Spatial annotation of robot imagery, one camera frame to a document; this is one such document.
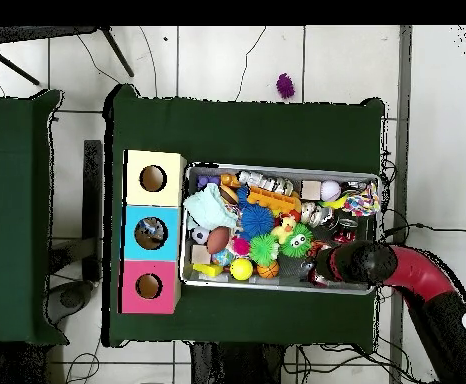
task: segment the gray metal tray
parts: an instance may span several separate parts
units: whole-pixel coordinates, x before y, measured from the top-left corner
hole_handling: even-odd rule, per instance
[[[374,174],[227,164],[214,164],[208,167],[203,164],[193,163],[187,166],[185,173],[186,185],[188,187],[187,195],[191,195],[196,192],[197,175],[220,175],[224,173],[236,174],[239,171],[256,171],[265,176],[288,178],[292,181],[294,187],[299,187],[302,180],[334,180],[338,182],[372,180],[376,181],[378,191],[380,191],[380,187],[382,187],[380,178]],[[344,214],[344,217],[352,218],[350,213],[339,211],[339,214],[340,217],[341,214]],[[186,208],[183,208],[182,216],[183,228],[181,234],[182,237],[185,237],[188,235],[187,219],[189,216]],[[358,228],[356,231],[356,238],[358,240],[376,240],[378,238],[382,219],[380,212],[371,217],[360,217],[356,219],[358,221]],[[327,231],[320,226],[310,229],[316,239],[323,241],[331,241],[331,237],[336,230],[333,229],[332,231]],[[207,277],[192,269],[192,264],[190,263],[190,251],[192,244],[192,240],[188,236],[186,236],[185,240],[182,240],[181,243],[179,276],[181,281],[185,284],[193,286],[228,287],[232,289],[281,290],[309,293],[327,292],[357,295],[365,295],[373,290],[373,287],[369,287],[367,285],[348,284],[343,282],[331,283],[329,287],[325,288],[315,287],[311,283],[307,281],[300,281],[299,279],[298,275],[303,259],[293,259],[283,255],[278,257],[279,275],[276,278],[265,279],[260,278],[257,275],[253,275],[248,281],[238,281],[229,273],[220,274],[216,278]]]

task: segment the green spiky ball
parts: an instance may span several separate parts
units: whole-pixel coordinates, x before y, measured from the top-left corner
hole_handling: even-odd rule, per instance
[[[279,244],[276,236],[271,234],[262,234],[251,239],[249,256],[261,266],[269,266],[277,258]]]
[[[291,258],[302,258],[311,248],[313,233],[302,223],[298,223],[290,237],[281,245],[281,253]]]

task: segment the shape sorter box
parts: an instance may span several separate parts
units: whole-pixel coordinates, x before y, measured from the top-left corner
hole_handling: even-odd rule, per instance
[[[126,165],[123,174],[126,178],[123,181],[125,222],[122,222],[123,263],[119,276],[118,309],[120,313],[171,314],[180,297],[178,262],[186,161],[177,153],[139,150],[125,151],[123,161]],[[146,178],[146,170],[150,175],[162,177],[157,180],[158,186],[157,182]],[[155,248],[143,247],[136,232],[138,236],[141,227],[143,231],[152,231],[153,219],[163,227],[162,244]],[[158,282],[160,290],[155,297],[141,296],[139,279],[143,276],[150,276],[151,282]]]

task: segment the yellow cube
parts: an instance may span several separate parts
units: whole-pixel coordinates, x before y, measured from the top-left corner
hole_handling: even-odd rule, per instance
[[[123,163],[126,165],[127,204],[180,207],[186,165],[181,155],[125,150]]]

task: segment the purple fuzzy toy on floor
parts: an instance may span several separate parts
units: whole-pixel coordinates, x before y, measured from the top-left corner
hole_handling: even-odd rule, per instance
[[[287,99],[288,97],[292,97],[295,93],[293,89],[293,83],[290,77],[286,74],[279,75],[279,79],[276,83],[277,91],[281,94],[283,99]]]

